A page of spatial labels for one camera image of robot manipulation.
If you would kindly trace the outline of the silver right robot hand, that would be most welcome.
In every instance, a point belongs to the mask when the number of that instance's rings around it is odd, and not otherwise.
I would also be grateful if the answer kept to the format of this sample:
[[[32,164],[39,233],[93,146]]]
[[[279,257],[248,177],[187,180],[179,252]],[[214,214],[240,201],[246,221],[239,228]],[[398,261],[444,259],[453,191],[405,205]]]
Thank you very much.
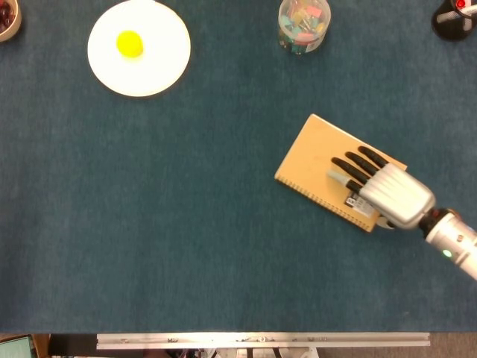
[[[357,152],[345,153],[347,159],[332,157],[342,172],[327,175],[345,186],[384,216],[393,226],[410,230],[418,227],[433,209],[433,192],[377,151],[360,145]]]

